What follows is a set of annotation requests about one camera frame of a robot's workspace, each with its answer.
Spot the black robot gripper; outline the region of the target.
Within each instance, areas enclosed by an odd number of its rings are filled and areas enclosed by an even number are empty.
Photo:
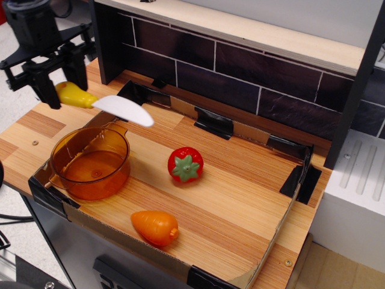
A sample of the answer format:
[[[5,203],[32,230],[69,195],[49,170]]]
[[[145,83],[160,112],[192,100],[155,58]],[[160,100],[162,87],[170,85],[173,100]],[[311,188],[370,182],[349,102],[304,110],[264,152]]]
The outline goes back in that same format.
[[[85,44],[92,42],[91,24],[59,30],[58,15],[48,2],[3,2],[5,18],[16,36],[18,49],[1,61],[12,91],[30,86],[39,99],[59,110],[61,102],[49,75],[62,69],[66,79],[88,90]]]

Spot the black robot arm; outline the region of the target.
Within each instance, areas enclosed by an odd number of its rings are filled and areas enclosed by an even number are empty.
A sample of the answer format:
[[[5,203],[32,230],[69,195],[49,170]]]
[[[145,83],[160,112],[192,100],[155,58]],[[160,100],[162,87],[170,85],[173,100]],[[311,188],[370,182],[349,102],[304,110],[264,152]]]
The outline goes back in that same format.
[[[43,103],[57,110],[61,102],[49,75],[58,69],[66,80],[88,89],[84,59],[96,56],[91,24],[59,30],[50,1],[3,1],[2,7],[19,44],[1,61],[12,91],[28,85]]]

